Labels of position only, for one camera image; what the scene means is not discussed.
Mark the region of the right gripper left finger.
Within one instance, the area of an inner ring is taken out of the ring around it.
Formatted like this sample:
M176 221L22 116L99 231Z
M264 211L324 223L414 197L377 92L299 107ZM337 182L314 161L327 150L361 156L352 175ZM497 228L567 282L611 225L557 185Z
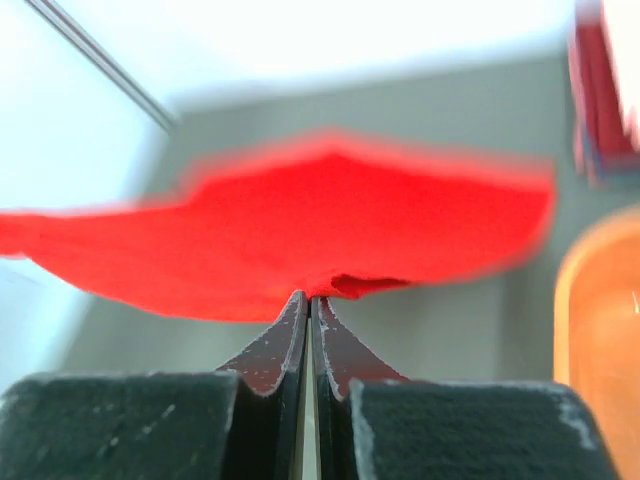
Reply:
M1 398L5 479L298 479L308 301L204 373L33 375Z

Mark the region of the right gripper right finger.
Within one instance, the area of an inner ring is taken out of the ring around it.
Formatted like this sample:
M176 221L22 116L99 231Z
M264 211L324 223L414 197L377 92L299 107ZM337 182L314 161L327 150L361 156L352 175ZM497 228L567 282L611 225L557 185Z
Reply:
M557 383L427 382L310 306L323 479L614 479L586 405Z

